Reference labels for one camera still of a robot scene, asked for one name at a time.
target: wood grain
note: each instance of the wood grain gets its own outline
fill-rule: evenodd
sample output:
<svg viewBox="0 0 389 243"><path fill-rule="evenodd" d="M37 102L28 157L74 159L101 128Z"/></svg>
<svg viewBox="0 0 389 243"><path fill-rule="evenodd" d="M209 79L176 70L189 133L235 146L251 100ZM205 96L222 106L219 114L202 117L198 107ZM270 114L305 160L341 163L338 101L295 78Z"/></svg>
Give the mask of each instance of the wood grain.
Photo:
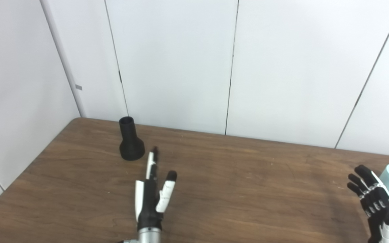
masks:
<svg viewBox="0 0 389 243"><path fill-rule="evenodd" d="M164 243L361 243L366 219L346 189L358 164L389 156L137 125L178 172ZM0 243L115 243L136 238L134 181L118 123L73 120L0 197Z"/></svg>

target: black cylindrical object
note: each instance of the black cylindrical object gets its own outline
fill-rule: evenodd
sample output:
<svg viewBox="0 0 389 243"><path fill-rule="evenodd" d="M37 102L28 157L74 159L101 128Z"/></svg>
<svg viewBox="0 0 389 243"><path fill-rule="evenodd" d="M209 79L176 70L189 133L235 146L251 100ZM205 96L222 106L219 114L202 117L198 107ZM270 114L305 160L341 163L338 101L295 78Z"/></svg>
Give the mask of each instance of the black cylindrical object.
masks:
<svg viewBox="0 0 389 243"><path fill-rule="evenodd" d="M119 145L121 157L125 160L138 160L145 154L144 142L137 137L133 117L125 116L119 120L122 142Z"/></svg>

